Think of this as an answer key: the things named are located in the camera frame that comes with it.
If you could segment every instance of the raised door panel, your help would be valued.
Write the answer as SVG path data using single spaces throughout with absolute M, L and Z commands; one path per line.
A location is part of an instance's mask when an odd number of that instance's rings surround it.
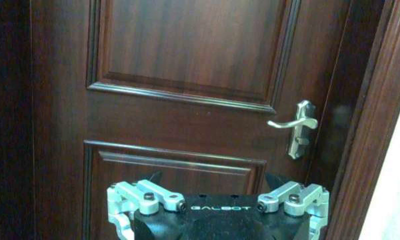
M 273 112 L 291 1 L 92 2 L 89 89 Z
M 84 141 L 84 239 L 113 239 L 106 188 L 161 171 L 160 185 L 184 194 L 252 194 L 265 161 L 101 141 Z

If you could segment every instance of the white wall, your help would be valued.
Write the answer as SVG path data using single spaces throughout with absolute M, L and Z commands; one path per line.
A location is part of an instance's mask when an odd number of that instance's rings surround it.
M 400 115 L 359 239 L 400 240 Z

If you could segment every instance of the silver door handle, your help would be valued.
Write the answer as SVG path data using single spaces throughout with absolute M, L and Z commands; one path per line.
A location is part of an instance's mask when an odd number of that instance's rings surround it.
M 268 126 L 275 127 L 276 129 L 289 129 L 293 128 L 296 126 L 305 126 L 311 129 L 316 129 L 317 128 L 317 120 L 311 118 L 311 117 L 301 117 L 300 119 L 295 120 L 295 121 L 289 121 L 289 122 L 273 122 L 273 121 L 268 121 L 267 122 Z
M 292 130 L 292 137 L 288 146 L 288 155 L 292 159 L 300 158 L 305 154 L 307 146 L 309 145 L 309 129 L 317 128 L 317 120 L 313 119 L 315 115 L 315 105 L 307 100 L 303 100 L 297 104 L 297 111 L 295 120 L 289 122 L 273 122 L 267 121 L 268 126 L 276 129 L 288 129 Z

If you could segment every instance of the door handle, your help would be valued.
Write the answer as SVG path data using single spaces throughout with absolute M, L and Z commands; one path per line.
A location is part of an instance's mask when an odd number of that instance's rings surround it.
M 267 125 L 276 129 L 292 129 L 291 142 L 288 147 L 288 155 L 292 159 L 300 158 L 305 154 L 309 145 L 309 131 L 317 128 L 317 120 L 315 116 L 315 105 L 308 100 L 303 100 L 297 104 L 296 117 L 289 122 L 267 121 Z
M 296 126 L 305 126 L 311 129 L 316 129 L 317 128 L 317 120 L 311 118 L 311 117 L 301 117 L 300 119 L 295 120 L 295 121 L 289 121 L 289 122 L 273 122 L 273 121 L 268 121 L 267 122 L 268 126 L 272 126 L 276 129 L 289 129 L 293 128 Z

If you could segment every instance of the dark brown door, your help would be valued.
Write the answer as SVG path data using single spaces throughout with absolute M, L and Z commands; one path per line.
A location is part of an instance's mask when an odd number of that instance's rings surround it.
M 113 239 L 105 189 L 162 172 L 183 193 L 303 182 L 296 104 L 324 108 L 347 0 L 33 0 L 37 239 Z

